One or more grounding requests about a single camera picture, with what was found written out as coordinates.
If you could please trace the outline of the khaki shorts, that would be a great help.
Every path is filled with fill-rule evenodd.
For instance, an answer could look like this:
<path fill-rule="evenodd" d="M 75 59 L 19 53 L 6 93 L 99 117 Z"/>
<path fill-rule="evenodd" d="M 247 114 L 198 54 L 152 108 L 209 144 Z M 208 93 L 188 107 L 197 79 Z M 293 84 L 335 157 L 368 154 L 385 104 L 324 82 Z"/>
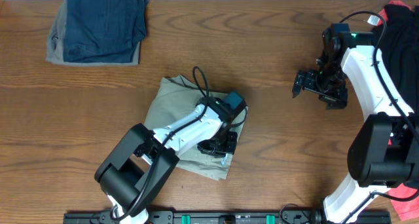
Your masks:
<path fill-rule="evenodd" d="M 202 94 L 197 86 L 182 75 L 163 78 L 160 88 L 147 113 L 144 125 L 157 133 L 162 141 L 170 131 L 198 118 L 204 107 L 198 106 Z M 216 181 L 226 179 L 232 155 L 213 157 L 199 152 L 197 143 L 216 135 L 222 123 L 211 108 L 190 126 L 177 132 L 166 143 L 179 158 L 177 167 Z"/>

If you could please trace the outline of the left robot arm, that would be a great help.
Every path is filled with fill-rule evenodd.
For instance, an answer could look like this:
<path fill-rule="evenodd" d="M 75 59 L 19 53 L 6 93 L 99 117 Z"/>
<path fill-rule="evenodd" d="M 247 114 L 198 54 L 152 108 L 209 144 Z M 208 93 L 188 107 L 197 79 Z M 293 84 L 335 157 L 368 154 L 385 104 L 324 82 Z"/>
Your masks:
<path fill-rule="evenodd" d="M 203 97 L 191 114 L 170 125 L 153 130 L 143 124 L 131 127 L 94 175 L 113 201 L 111 220 L 143 220 L 141 214 L 191 147 L 213 157 L 233 154 L 238 141 L 233 121 L 246 107 L 234 93 L 223 99 Z"/>

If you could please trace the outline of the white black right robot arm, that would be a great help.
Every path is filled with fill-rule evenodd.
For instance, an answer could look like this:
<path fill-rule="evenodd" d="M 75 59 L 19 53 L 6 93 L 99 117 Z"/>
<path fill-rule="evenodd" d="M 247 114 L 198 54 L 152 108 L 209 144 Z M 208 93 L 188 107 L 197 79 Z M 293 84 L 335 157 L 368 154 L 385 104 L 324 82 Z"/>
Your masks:
<path fill-rule="evenodd" d="M 328 109 L 348 103 L 350 81 L 364 123 L 347 155 L 348 175 L 322 201 L 311 223 L 354 223 L 376 197 L 400 185 L 418 189 L 418 115 L 394 86 L 371 32 L 353 33 L 348 24 L 331 24 L 323 33 L 318 70 L 297 73 L 292 93 L 318 94 Z"/>

